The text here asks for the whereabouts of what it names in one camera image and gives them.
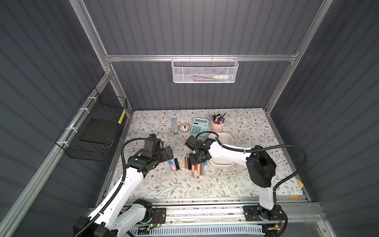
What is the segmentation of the small round dish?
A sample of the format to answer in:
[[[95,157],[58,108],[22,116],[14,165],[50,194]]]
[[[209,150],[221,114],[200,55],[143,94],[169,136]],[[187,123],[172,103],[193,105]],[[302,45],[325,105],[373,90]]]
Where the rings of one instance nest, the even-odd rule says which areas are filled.
[[[188,133],[191,130],[190,125],[188,123],[179,124],[178,129],[182,133]]]

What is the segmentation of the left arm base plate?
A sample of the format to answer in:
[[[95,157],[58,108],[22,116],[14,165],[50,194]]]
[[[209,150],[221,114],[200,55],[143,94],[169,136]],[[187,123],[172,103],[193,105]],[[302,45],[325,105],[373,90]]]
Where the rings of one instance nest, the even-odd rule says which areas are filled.
[[[139,222],[139,224],[143,224],[143,225],[165,224],[166,217],[167,217],[166,208],[153,208],[151,217],[148,218],[147,221]]]

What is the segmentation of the orange lip gloss silver cap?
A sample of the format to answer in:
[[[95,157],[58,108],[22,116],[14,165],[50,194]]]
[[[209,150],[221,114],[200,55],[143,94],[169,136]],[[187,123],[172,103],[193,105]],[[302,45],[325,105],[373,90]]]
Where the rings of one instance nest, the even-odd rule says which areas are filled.
[[[189,157],[185,157],[185,169],[189,169]]]

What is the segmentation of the white storage box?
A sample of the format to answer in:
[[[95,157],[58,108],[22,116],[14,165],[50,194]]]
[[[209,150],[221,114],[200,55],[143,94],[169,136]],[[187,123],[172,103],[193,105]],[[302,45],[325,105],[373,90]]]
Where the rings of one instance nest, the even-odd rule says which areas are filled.
[[[223,145],[234,146],[233,137],[226,132],[218,132],[218,139]],[[214,139],[213,146],[217,147],[217,151],[212,150],[210,162],[213,166],[222,167],[222,166],[232,166],[235,162],[226,159],[226,156],[221,152],[221,145],[216,140],[216,135],[211,133],[208,138]]]

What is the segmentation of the pink pen cup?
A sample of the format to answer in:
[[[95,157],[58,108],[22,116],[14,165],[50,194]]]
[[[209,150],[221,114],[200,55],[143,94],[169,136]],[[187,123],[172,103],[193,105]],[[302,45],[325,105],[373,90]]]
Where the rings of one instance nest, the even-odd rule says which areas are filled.
[[[224,115],[223,114],[214,114],[211,117],[211,131],[213,132],[222,132],[224,130]]]

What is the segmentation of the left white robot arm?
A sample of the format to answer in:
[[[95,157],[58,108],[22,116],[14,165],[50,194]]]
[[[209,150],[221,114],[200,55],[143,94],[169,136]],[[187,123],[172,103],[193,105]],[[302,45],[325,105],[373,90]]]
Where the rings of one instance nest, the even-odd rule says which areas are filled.
[[[121,155],[122,177],[105,199],[87,216],[74,224],[75,237],[123,237],[138,223],[149,224],[153,220],[151,202],[138,199],[122,212],[125,203],[148,172],[160,163],[173,159],[171,147],[164,147],[155,134],[142,138],[144,147],[129,159]]]

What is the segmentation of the black lipstick tube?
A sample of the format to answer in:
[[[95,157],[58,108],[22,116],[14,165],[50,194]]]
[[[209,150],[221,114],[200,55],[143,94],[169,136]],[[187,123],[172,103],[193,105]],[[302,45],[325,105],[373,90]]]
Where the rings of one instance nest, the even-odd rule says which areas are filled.
[[[179,165],[179,162],[178,162],[178,159],[177,159],[177,158],[174,159],[174,163],[175,163],[176,170],[177,170],[178,172],[180,172],[181,169],[180,169],[180,165]]]

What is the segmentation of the silver lip gloss tube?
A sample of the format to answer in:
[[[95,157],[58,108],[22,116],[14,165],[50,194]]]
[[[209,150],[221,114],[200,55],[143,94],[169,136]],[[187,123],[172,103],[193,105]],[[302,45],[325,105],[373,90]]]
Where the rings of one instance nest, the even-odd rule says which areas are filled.
[[[200,175],[201,176],[204,175],[204,163],[202,163],[201,166],[200,166]]]

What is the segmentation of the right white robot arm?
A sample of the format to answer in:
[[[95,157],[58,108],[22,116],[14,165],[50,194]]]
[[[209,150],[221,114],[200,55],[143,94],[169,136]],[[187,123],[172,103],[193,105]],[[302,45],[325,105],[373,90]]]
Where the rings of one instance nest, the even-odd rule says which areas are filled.
[[[263,220],[269,220],[275,215],[276,198],[273,190],[273,178],[276,175],[276,163],[268,155],[267,150],[275,147],[241,148],[225,145],[218,137],[207,138],[204,141],[190,136],[185,146],[191,150],[189,159],[192,165],[198,165],[211,158],[221,158],[247,168],[251,181],[258,186],[259,204],[256,213]]]

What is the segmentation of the pink lip gloss tube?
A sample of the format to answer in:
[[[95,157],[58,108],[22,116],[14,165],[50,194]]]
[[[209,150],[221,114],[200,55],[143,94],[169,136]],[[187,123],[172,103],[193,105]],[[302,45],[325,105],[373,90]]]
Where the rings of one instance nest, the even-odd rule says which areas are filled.
[[[196,165],[191,166],[191,176],[192,178],[196,177]]]

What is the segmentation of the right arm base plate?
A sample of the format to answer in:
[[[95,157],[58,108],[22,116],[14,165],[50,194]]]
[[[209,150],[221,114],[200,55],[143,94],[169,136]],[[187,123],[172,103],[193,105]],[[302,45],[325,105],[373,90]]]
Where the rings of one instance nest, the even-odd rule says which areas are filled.
[[[243,207],[246,221],[279,221],[285,220],[285,214],[280,205],[275,204],[272,210],[265,209],[260,205],[246,205]]]

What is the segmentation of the teal calculator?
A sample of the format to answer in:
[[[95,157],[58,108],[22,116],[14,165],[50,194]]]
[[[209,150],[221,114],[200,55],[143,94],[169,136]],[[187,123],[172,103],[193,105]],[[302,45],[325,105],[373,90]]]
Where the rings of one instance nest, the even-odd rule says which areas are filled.
[[[207,131],[209,128],[209,120],[203,118],[194,118],[190,134],[197,136],[199,133]]]

